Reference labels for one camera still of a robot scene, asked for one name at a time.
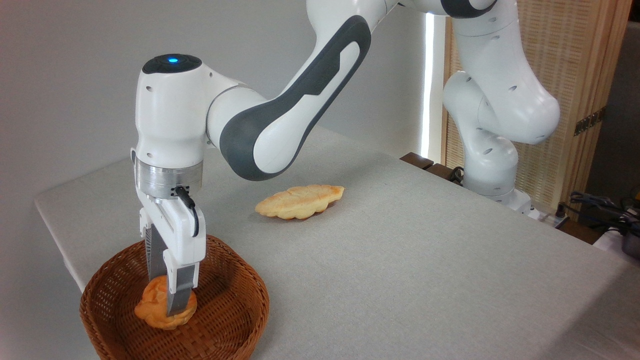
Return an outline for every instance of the white wall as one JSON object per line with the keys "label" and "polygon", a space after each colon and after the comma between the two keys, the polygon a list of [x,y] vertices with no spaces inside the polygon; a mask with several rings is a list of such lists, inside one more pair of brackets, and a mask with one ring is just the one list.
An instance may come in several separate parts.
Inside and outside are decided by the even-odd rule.
{"label": "white wall", "polygon": [[[33,197],[128,155],[140,67],[190,53],[272,97],[313,43],[302,0],[1,2],[1,360],[94,354]],[[423,47],[423,14],[394,10],[320,124],[394,156],[418,151]]]}

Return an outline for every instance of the black cable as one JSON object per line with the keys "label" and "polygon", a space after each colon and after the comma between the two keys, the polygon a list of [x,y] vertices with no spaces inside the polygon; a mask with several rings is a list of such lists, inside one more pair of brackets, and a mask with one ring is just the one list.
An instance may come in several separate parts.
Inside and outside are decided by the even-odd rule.
{"label": "black cable", "polygon": [[200,232],[200,221],[198,219],[198,212],[196,211],[196,202],[193,201],[193,199],[189,196],[189,192],[182,186],[178,186],[177,188],[175,188],[175,194],[178,195],[178,198],[182,200],[184,205],[187,208],[191,209],[193,212],[193,219],[195,220],[195,228],[196,228],[193,233],[193,237],[195,238],[196,236],[198,236],[198,233]]}
{"label": "black cable", "polygon": [[584,213],[582,211],[573,209],[571,206],[569,206],[569,205],[567,205],[567,204],[565,204],[563,202],[561,202],[560,205],[564,206],[565,209],[570,210],[570,211],[572,211],[572,212],[574,212],[574,213],[576,213],[576,214],[578,214],[578,215],[580,215],[582,217],[588,218],[588,219],[590,219],[592,221],[595,221],[595,222],[600,222],[601,224],[608,225],[609,227],[614,227],[621,234],[622,234],[621,230],[624,231],[625,233],[629,232],[629,231],[631,231],[632,233],[636,233],[636,232],[640,231],[640,229],[636,229],[637,226],[635,226],[635,225],[629,226],[629,225],[627,225],[627,223],[625,221],[613,222],[613,221],[609,221],[609,220],[593,217],[593,216],[591,216],[589,214],[586,214],[586,213]]}
{"label": "black cable", "polygon": [[449,175],[449,181],[457,181],[459,183],[462,183],[464,171],[465,168],[463,167],[454,167],[451,175]]}

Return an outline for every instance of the black cable bundle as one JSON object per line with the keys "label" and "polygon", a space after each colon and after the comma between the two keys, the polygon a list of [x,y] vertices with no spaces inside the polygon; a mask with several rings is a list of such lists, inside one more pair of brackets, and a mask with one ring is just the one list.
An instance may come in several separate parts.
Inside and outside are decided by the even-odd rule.
{"label": "black cable bundle", "polygon": [[592,227],[607,226],[609,227],[607,231],[619,232],[623,236],[622,251],[629,256],[640,259],[640,201],[636,199],[638,190],[640,190],[640,186],[631,191],[630,197],[621,199],[619,206],[608,197],[582,192],[571,193],[571,204],[584,204],[587,206],[584,210],[596,208],[601,213],[608,215],[607,218],[590,215],[584,210],[578,211],[563,202],[560,203],[559,210],[560,208],[567,209],[596,222],[597,225]]}

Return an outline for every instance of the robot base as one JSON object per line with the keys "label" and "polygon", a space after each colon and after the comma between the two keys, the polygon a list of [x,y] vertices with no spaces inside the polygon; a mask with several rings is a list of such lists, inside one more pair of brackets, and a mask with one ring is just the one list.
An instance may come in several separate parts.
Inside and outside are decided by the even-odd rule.
{"label": "robot base", "polygon": [[499,202],[508,208],[515,210],[523,215],[527,215],[535,220],[539,219],[540,212],[531,205],[531,198],[520,190],[513,189],[504,195],[487,196],[487,199],[491,199],[495,202]]}

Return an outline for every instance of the flat bread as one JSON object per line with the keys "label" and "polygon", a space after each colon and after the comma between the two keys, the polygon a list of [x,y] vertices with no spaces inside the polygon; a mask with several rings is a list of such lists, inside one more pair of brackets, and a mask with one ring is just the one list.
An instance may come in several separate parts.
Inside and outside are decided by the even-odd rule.
{"label": "flat bread", "polygon": [[342,198],[343,192],[342,186],[295,186],[260,201],[255,210],[266,217],[306,219],[326,210],[329,204]]}
{"label": "flat bread", "polygon": [[166,275],[151,280],[134,310],[136,316],[146,321],[149,326],[162,330],[173,330],[180,325],[186,324],[198,306],[196,294],[193,291],[191,292],[186,310],[173,316],[167,316],[166,293]]}

